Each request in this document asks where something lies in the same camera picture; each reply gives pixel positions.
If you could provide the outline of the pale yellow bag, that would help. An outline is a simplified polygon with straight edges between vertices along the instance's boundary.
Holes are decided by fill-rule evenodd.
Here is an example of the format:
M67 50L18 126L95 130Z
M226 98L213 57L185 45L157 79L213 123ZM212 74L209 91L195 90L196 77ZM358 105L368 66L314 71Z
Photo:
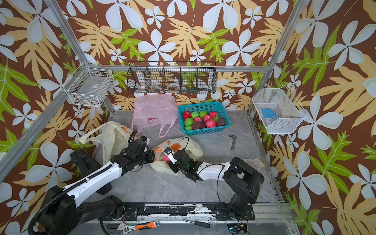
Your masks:
M157 147L155 147L154 153L154 162L151 163L151 167L163 174L168 175L175 175L173 170L170 168L168 163L170 162L170 159L167 157L165 150L167 148L170 148L172 150L172 154L174 155L174 158L177 159L178 157L178 151L185 150L185 153L188 154L188 156L193 159L194 161L197 161L198 159L203 157L203 150L199 146L197 142L192 140L189 136L181 137L181 138L175 138L175 139L168 139L161 144L159 144ZM182 172L179 170L176 175L181 175Z

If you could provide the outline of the yellow plastic bag with fruit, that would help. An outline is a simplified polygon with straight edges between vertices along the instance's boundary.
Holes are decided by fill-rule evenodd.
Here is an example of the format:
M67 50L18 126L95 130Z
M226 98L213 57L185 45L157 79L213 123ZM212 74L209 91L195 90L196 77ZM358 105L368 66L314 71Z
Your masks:
M82 144L92 142L102 146L102 153L98 154L95 159L100 165L105 165L110 161L112 155L117 155L128 147L132 132L131 128L118 122L109 121L81 136L78 140Z

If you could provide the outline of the small green fruit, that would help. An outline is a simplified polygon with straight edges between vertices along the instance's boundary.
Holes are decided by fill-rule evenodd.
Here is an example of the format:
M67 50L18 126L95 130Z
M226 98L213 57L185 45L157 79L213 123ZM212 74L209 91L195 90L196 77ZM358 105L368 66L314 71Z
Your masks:
M190 131L190 130L193 130L193 126L192 125L188 125L188 126L185 126L184 128L186 131Z

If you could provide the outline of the pink plastic bag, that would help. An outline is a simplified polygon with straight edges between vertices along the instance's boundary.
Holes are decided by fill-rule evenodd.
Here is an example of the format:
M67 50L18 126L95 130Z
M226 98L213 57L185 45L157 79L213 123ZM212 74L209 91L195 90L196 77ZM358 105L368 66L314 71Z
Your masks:
M135 99L131 129L141 132L160 125L159 138L164 138L178 120L178 106L173 95L146 95Z

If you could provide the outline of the dark purple fruit toy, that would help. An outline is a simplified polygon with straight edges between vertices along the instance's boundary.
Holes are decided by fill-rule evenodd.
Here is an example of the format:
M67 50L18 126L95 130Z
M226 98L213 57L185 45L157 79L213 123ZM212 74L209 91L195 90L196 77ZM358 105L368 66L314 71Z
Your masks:
M194 121L192 124L192 130L202 129L202 122Z

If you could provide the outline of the green cabbage toy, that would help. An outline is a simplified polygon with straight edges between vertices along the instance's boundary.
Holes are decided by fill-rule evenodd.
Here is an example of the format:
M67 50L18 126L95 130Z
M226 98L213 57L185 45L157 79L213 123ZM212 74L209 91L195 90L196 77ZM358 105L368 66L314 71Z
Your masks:
M188 117L184 120L184 125L185 126L192 126L194 123L194 120L191 117Z

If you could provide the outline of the large pink fruit toy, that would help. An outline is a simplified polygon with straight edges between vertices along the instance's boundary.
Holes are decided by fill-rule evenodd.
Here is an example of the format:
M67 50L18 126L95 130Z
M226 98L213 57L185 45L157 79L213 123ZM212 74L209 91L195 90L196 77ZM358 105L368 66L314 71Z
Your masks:
M205 125L207 128L214 128L216 127L216 122L213 118L211 118L205 122Z

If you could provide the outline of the red apple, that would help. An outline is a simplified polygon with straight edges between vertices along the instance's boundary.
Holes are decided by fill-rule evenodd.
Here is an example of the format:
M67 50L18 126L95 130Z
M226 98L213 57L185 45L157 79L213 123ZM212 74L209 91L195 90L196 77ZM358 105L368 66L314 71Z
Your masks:
M183 119L185 120L185 119L187 119L187 118L191 118L191 112L189 112L189 111L184 111L183 112Z

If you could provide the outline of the green bumpy fruit toy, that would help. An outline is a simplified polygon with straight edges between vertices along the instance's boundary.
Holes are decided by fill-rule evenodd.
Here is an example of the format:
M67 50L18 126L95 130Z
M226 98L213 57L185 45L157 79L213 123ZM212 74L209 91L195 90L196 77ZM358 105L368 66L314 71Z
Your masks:
M191 118L195 119L196 117L199 117L199 113L197 111L194 111L191 113Z

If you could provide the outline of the green apple toy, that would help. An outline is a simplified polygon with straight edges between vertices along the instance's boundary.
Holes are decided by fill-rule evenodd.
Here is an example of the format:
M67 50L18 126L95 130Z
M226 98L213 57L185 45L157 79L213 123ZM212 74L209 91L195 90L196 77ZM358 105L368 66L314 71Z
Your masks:
M201 111L199 113L200 118L204 118L208 113L206 111Z

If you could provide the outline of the teal plastic basket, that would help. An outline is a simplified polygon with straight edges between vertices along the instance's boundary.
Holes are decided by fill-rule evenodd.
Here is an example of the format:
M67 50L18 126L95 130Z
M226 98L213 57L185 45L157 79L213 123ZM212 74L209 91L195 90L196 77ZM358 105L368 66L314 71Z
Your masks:
M220 102L182 105L178 115L182 131L189 136L221 132L231 125Z

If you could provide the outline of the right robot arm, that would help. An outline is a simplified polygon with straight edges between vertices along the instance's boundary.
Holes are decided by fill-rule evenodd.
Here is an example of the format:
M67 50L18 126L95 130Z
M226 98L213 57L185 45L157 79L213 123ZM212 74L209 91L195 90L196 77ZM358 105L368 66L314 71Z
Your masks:
M264 182L264 176L240 158L230 162L210 164L194 161L183 148L181 150L164 150L167 165L175 173L181 171L187 178L196 181L224 181L234 191L229 203L224 203L224 210L239 220L250 218L251 205L255 204Z

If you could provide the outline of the grey allen key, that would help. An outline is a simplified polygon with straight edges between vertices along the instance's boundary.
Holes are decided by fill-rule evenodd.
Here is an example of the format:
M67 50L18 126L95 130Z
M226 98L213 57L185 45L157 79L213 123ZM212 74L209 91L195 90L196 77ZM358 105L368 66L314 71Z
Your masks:
M232 138L231 150L234 151L236 147L237 137L235 135L229 135L229 137Z

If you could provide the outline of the orange adjustable wrench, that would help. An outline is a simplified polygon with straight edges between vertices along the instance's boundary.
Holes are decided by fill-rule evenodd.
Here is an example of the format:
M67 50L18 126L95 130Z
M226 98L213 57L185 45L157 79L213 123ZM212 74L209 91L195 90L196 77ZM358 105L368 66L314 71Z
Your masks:
M146 229L154 229L159 227L160 223L158 221L152 221L152 222L147 222L147 223L142 223L138 225L127 225L125 223L121 223L117 230L121 231L123 235L127 235L130 232L133 231L139 231L139 230L146 230Z

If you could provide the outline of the black handled screwdriver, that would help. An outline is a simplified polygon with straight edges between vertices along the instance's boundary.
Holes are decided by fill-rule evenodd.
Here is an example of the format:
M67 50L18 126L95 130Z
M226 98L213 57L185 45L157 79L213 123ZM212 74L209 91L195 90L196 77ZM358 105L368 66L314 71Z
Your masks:
M192 220L187 220L187 219L184 219L183 220L184 222L187 222L187 223L191 223L191 224L194 224L196 226L200 226L200 227L203 227L203 228L207 228L209 229L211 227L211 225L209 223L206 223L206 222L201 222L201 221L192 221Z

